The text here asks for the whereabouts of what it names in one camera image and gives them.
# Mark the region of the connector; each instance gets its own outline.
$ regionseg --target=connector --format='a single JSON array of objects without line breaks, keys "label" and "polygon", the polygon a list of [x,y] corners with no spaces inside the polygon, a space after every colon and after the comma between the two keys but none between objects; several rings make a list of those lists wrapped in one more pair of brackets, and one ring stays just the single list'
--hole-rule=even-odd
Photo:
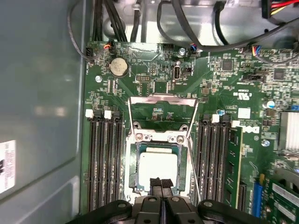
[{"label": "connector", "polygon": [[262,0],[262,17],[268,19],[271,17],[271,0]]}]

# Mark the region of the blue pcie slot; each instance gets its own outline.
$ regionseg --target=blue pcie slot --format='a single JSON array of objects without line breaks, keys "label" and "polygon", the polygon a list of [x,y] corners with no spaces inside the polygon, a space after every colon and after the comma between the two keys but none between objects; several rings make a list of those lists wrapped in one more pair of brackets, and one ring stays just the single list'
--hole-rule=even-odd
[{"label": "blue pcie slot", "polygon": [[252,215],[258,218],[261,216],[262,196],[263,187],[258,182],[255,182],[253,191]]}]

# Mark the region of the capacitor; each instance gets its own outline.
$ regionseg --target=capacitor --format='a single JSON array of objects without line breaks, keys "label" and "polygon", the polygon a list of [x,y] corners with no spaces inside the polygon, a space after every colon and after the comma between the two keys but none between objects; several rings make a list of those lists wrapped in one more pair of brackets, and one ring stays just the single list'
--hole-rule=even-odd
[{"label": "capacitor", "polygon": [[263,108],[274,109],[275,103],[273,100],[265,101],[263,103]]},{"label": "capacitor", "polygon": [[218,109],[216,111],[216,113],[219,115],[219,116],[223,116],[225,114],[225,110],[222,110],[222,109]]},{"label": "capacitor", "polygon": [[128,64],[125,59],[117,57],[110,63],[110,71],[117,78],[122,78],[128,73]]}]

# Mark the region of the black cable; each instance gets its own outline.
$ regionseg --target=black cable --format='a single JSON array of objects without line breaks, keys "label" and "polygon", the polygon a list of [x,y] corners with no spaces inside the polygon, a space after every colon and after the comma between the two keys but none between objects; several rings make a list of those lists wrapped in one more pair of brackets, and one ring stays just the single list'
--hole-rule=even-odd
[{"label": "black cable", "polygon": [[118,26],[118,29],[120,30],[120,34],[121,34],[121,38],[122,38],[122,41],[123,42],[128,42],[127,40],[127,37],[126,37],[126,32],[125,32],[125,29],[122,25],[122,22],[121,22],[121,18],[120,16],[118,15],[118,12],[115,8],[115,5],[114,3],[111,1],[111,0],[105,0],[105,2],[107,3],[106,5],[106,8],[107,7],[110,7],[111,11],[112,11],[112,15],[114,16],[114,19],[116,21],[116,24]]},{"label": "black cable", "polygon": [[103,0],[98,1],[98,11],[97,11],[97,37],[98,41],[103,41]]},{"label": "black cable", "polygon": [[[136,4],[141,4],[141,0],[137,0]],[[133,28],[132,28],[131,38],[130,38],[131,42],[136,42],[138,28],[139,28],[139,22],[140,22],[139,21],[140,15],[141,15],[141,13],[139,10],[134,11],[134,22],[133,22]]]},{"label": "black cable", "polygon": [[92,36],[92,40],[93,41],[97,41],[98,38],[97,38],[97,17],[98,17],[98,3],[99,3],[99,0],[96,0],[95,3],[94,3],[94,13],[93,13],[93,18],[94,18],[94,22],[93,22],[93,36]]},{"label": "black cable", "polygon": [[173,40],[162,29],[162,27],[161,27],[161,16],[162,16],[162,5],[164,5],[164,4],[171,4],[171,2],[162,0],[162,1],[160,1],[159,5],[158,5],[157,26],[158,26],[158,30],[159,30],[160,34],[162,35],[162,37],[164,37],[170,43],[173,43],[173,44],[175,44],[177,46],[180,46],[180,47],[183,47],[183,48],[187,48],[187,49],[190,48],[190,44]]},{"label": "black cable", "polygon": [[224,45],[228,45],[228,41],[225,39],[222,31],[221,31],[221,27],[220,27],[220,13],[221,11],[224,9],[225,6],[225,2],[223,1],[217,1],[214,5],[214,13],[215,13],[215,29],[216,29],[216,33],[219,37],[219,39],[221,40],[221,42]]},{"label": "black cable", "polygon": [[113,28],[113,31],[114,31],[114,34],[115,34],[115,37],[116,37],[117,41],[122,41],[121,34],[119,32],[119,29],[118,29],[118,26],[116,24],[115,18],[113,16],[112,10],[109,7],[108,1],[109,0],[104,0],[104,3],[105,3],[105,7],[106,7],[106,10],[107,10],[110,22],[111,22],[111,26]]},{"label": "black cable", "polygon": [[266,64],[275,64],[275,65],[279,65],[279,64],[286,64],[286,63],[289,63],[295,59],[297,59],[299,57],[299,53],[296,54],[294,57],[290,58],[290,59],[287,59],[285,61],[281,61],[281,62],[274,62],[274,61],[271,61],[267,58],[263,58],[263,57],[260,57],[258,54],[255,55],[255,58],[257,58],[258,60],[260,60],[261,62],[264,62]]},{"label": "black cable", "polygon": [[100,49],[99,52],[96,54],[96,56],[94,57],[88,57],[86,56],[81,50],[80,48],[78,47],[78,44],[75,40],[75,37],[74,37],[74,34],[73,34],[73,31],[71,29],[71,14],[72,12],[74,11],[74,8],[75,6],[80,2],[81,0],[78,0],[74,3],[74,5],[69,9],[68,13],[67,13],[67,28],[68,28],[68,31],[69,31],[69,35],[70,35],[70,38],[71,38],[71,42],[75,48],[75,50],[86,60],[89,60],[89,61],[93,61],[94,59],[98,58],[104,51],[105,49]]},{"label": "black cable", "polygon": [[190,24],[189,24],[188,20],[186,19],[186,16],[183,12],[182,6],[179,3],[179,0],[172,0],[172,6],[173,6],[173,9],[178,18],[178,21],[179,21],[182,29],[185,31],[185,33],[194,42],[194,44],[197,46],[198,49],[201,49],[202,51],[208,51],[208,52],[220,52],[220,51],[226,51],[226,50],[230,50],[230,49],[234,49],[234,48],[245,47],[248,44],[253,44],[253,43],[262,41],[263,39],[268,38],[269,36],[272,36],[272,35],[280,32],[281,30],[285,29],[286,27],[295,25],[299,21],[299,18],[296,18],[294,20],[291,20],[290,22],[287,22],[283,26],[279,26],[273,30],[270,30],[267,33],[264,33],[262,35],[259,35],[259,36],[253,37],[249,40],[241,41],[238,43],[224,45],[224,46],[205,46],[199,42],[199,40],[197,39],[197,36],[192,31],[192,28],[190,27]]}]

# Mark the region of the yellow wire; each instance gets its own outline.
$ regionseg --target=yellow wire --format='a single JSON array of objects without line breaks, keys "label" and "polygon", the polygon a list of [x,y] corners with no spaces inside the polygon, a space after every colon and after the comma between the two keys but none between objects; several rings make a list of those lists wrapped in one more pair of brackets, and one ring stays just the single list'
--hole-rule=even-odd
[{"label": "yellow wire", "polygon": [[280,7],[280,8],[278,8],[278,9],[273,10],[273,11],[271,12],[271,15],[274,15],[274,14],[278,13],[279,11],[283,10],[285,7],[286,7],[286,6],[284,6],[284,7]]},{"label": "yellow wire", "polygon": [[253,54],[253,56],[256,56],[256,53],[254,51],[254,46],[252,46],[252,54]]}]

